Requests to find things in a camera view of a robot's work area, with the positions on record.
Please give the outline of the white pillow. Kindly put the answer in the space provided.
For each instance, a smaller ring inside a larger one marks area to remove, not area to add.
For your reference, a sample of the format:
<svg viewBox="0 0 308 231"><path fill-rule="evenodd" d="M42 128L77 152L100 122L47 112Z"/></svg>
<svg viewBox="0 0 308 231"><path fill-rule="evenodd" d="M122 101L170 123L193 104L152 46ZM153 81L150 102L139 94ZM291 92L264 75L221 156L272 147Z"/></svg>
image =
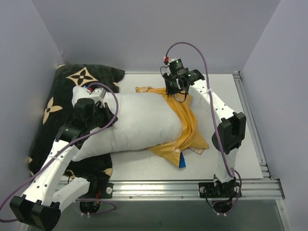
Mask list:
<svg viewBox="0 0 308 231"><path fill-rule="evenodd" d="M182 132L179 116L157 93L106 93L104 102L118 120L90 136L74 162L103 154L135 151L177 140Z"/></svg>

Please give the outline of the blue and yellow Mickey pillowcase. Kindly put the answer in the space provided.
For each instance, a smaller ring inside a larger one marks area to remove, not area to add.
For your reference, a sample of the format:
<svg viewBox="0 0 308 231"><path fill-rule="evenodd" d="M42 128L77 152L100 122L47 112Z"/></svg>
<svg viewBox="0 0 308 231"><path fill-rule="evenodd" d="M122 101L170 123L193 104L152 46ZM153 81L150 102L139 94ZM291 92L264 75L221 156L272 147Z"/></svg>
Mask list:
<svg viewBox="0 0 308 231"><path fill-rule="evenodd" d="M165 88L136 87L135 91L162 95L182 123L180 137L176 141L148 148L152 153L166 159L178 168L185 168L183 150L195 148L203 151L209 148L207 141L198 130L197 119L191 110L192 96L184 94L184 92L168 95Z"/></svg>

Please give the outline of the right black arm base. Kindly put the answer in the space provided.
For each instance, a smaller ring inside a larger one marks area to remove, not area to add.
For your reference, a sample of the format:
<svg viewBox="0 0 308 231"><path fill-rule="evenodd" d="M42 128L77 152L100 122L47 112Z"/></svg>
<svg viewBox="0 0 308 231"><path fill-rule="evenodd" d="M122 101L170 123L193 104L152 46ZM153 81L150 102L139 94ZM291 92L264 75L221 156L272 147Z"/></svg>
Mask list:
<svg viewBox="0 0 308 231"><path fill-rule="evenodd" d="M200 182L198 188L199 197L205 199L218 216L227 216L242 196L242 180L237 182L236 178L225 183L221 183L219 180Z"/></svg>

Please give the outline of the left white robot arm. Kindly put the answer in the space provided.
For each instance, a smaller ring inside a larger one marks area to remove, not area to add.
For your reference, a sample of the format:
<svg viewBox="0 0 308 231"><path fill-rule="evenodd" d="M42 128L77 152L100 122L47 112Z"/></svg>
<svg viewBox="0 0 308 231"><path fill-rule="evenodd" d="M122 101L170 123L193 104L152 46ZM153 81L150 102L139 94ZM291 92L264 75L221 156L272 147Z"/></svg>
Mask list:
<svg viewBox="0 0 308 231"><path fill-rule="evenodd" d="M103 131L116 121L116 115L102 97L77 100L72 116L57 132L42 168L22 195L14 196L9 203L19 222L51 231L61 213L75 201L88 203L83 210L87 215L98 211L102 200L94 197L97 185L92 175L83 174L60 190L56 188L73 157L93 134L92 130Z"/></svg>

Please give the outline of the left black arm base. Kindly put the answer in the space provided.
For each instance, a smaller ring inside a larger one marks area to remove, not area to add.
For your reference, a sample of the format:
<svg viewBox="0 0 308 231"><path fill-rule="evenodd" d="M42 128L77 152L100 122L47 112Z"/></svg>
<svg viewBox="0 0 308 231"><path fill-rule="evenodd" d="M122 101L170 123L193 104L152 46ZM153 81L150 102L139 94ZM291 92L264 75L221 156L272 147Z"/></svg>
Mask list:
<svg viewBox="0 0 308 231"><path fill-rule="evenodd" d="M88 217L102 215L116 210L116 205L106 201L113 196L113 184L107 183L102 189L96 189L80 197L78 209Z"/></svg>

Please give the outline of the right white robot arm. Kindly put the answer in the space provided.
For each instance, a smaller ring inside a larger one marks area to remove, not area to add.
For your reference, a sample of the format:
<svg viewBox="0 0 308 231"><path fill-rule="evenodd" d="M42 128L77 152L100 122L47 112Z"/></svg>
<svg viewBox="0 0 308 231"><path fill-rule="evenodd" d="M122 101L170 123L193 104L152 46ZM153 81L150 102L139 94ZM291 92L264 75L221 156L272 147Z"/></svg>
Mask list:
<svg viewBox="0 0 308 231"><path fill-rule="evenodd" d="M246 116L235 112L211 89L208 75L197 69L190 71L181 59L164 58L167 72L162 74L168 95L183 94L192 96L211 112L214 133L212 143L218 150L218 162L213 185L214 193L224 197L231 191L228 183L235 177L235 160L238 149L245 138Z"/></svg>

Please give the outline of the black floral pattern pillow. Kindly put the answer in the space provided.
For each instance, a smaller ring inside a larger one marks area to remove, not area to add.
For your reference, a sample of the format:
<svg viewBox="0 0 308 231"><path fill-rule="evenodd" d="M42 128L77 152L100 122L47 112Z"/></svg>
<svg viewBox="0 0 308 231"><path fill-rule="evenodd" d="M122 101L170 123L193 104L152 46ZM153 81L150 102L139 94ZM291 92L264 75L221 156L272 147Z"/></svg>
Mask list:
<svg viewBox="0 0 308 231"><path fill-rule="evenodd" d="M44 164L52 148L60 127L68 121L72 112L73 87L87 86L92 82L107 85L114 93L119 92L117 83L125 75L122 69L100 64L64 64L57 68L51 91L43 113L42 123L32 143L28 166L31 174L36 174ZM70 162L65 175L94 178L92 198L103 194L112 173L112 160L109 153L90 157L79 162Z"/></svg>

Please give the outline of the aluminium right side rail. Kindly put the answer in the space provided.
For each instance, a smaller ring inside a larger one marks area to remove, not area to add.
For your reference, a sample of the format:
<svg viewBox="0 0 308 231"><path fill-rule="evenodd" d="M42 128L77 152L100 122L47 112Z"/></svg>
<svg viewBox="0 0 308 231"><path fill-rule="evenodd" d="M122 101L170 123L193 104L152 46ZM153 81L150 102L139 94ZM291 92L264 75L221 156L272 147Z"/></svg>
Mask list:
<svg viewBox="0 0 308 231"><path fill-rule="evenodd" d="M246 93L244 91L244 87L242 84L242 78L240 75L240 72L234 72L233 73L233 80L235 83L235 86L237 88L237 92L241 101L241 105L242 108L244 110L244 113L247 117L247 124L248 124L248 128L249 128L249 132L251 135L251 139L252 139L252 143L254 146L254 150L256 152L258 161L259 161L259 165L263 174L263 178L267 179L267 180L273 180L273 176L271 175L269 169L268 169L268 164L263 152L263 148L260 142L260 138L257 132L257 128L255 125L255 121L253 119L253 115L248 103L248 99L246 97Z"/></svg>

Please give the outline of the aluminium rail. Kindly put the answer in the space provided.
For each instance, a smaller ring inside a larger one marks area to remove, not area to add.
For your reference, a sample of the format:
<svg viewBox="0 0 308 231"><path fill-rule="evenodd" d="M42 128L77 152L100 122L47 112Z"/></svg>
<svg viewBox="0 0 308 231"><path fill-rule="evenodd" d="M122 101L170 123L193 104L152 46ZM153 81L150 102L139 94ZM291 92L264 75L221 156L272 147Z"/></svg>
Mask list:
<svg viewBox="0 0 308 231"><path fill-rule="evenodd" d="M254 150L256 152L258 161L259 161L259 165L263 174L263 178L267 179L267 180L273 180L273 176L271 175L269 169L268 169L268 164L263 152L263 148L260 142L260 138L257 132L257 128L255 125L255 121L253 119L253 115L248 103L248 99L246 97L246 93L244 91L244 87L242 84L242 78L240 75L240 72L234 72L233 73L233 80L235 83L235 86L237 88L237 92L241 101L241 105L242 108L244 110L244 113L247 117L247 124L248 124L248 128L249 128L249 132L251 135L251 139L252 139L252 143L254 146Z"/></svg>
<svg viewBox="0 0 308 231"><path fill-rule="evenodd" d="M202 200L199 197L198 183L212 182L201 180L185 181L112 181L114 201L163 201L163 200ZM284 199L282 186L278 180L243 180L242 200Z"/></svg>

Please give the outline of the aluminium front rail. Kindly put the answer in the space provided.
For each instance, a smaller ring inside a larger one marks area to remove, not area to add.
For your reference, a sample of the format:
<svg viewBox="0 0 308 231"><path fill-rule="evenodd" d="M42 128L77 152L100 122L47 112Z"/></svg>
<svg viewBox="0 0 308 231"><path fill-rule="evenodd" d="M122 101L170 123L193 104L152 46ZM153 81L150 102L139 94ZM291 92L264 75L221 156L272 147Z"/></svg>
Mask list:
<svg viewBox="0 0 308 231"><path fill-rule="evenodd" d="M202 200L199 197L198 183L212 182L201 180L185 181L112 181L114 201L163 201L163 200ZM242 200L284 199L282 186L278 180L243 180Z"/></svg>

